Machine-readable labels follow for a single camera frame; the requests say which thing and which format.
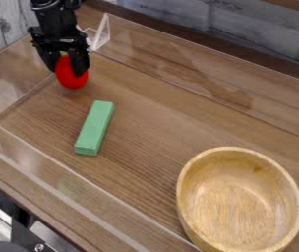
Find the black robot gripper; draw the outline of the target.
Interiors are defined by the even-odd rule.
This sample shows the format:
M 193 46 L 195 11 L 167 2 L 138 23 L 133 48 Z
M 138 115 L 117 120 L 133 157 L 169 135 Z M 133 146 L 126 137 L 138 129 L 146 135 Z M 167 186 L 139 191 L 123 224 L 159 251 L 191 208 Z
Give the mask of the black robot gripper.
M 28 28 L 32 44 L 51 72 L 66 52 L 76 77 L 91 67 L 87 35 L 78 28 L 76 10 L 80 4 L 32 4 L 38 25 Z

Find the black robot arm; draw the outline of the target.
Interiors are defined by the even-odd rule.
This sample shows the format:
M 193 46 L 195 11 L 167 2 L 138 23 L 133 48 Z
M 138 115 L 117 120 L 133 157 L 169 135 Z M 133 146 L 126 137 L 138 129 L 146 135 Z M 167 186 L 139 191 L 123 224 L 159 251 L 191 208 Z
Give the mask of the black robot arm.
M 75 11 L 86 0 L 31 0 L 32 10 L 38 16 L 38 25 L 28 28 L 32 44 L 51 71 L 55 71 L 62 53 L 70 56 L 71 67 L 76 77 L 88 70 L 87 34 L 78 29 Z

